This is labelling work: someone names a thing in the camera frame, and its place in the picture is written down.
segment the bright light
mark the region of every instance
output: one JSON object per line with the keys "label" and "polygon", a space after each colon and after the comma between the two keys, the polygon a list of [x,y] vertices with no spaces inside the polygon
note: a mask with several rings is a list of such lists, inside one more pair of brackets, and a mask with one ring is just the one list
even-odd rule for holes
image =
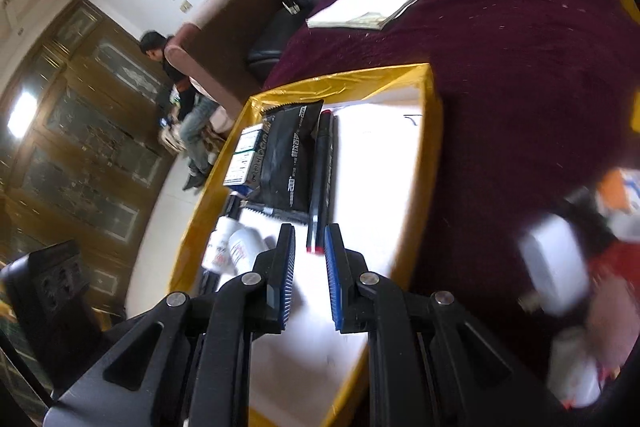
{"label": "bright light", "polygon": [[9,131],[11,131],[16,138],[22,138],[27,132],[31,120],[36,116],[37,109],[38,100],[32,94],[23,92],[20,98],[18,98],[14,110],[11,111],[9,124],[7,124]]}

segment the jeans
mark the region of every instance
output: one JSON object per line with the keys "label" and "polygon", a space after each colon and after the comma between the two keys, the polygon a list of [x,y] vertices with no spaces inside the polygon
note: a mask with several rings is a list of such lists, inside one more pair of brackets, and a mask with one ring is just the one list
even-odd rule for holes
{"label": "jeans", "polygon": [[191,112],[184,117],[180,127],[180,139],[184,142],[189,158],[193,160],[201,172],[209,171],[209,154],[202,142],[200,132],[206,126],[209,118],[220,107],[206,96],[201,96],[195,103]]}

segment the brown armrest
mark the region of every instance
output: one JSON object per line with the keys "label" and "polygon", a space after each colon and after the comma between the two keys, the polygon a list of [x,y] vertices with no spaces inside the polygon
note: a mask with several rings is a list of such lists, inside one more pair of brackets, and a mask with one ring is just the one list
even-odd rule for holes
{"label": "brown armrest", "polygon": [[246,56],[282,0],[205,0],[165,50],[169,62],[193,77],[236,118],[262,85]]}

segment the black hair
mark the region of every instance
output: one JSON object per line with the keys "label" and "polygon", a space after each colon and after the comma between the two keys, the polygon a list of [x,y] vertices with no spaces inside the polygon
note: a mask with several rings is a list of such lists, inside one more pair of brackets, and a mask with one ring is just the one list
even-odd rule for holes
{"label": "black hair", "polygon": [[158,32],[146,32],[140,38],[140,51],[143,53],[151,50],[164,50],[167,38]]}

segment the purple cloth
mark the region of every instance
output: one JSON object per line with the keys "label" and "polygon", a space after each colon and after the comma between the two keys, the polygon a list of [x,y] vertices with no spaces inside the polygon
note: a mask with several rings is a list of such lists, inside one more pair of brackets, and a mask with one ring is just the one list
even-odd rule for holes
{"label": "purple cloth", "polygon": [[419,0],[381,32],[304,26],[265,88],[431,63],[444,140],[414,291],[453,292],[542,377],[559,324],[519,309],[515,238],[622,157],[639,44],[616,0]]}

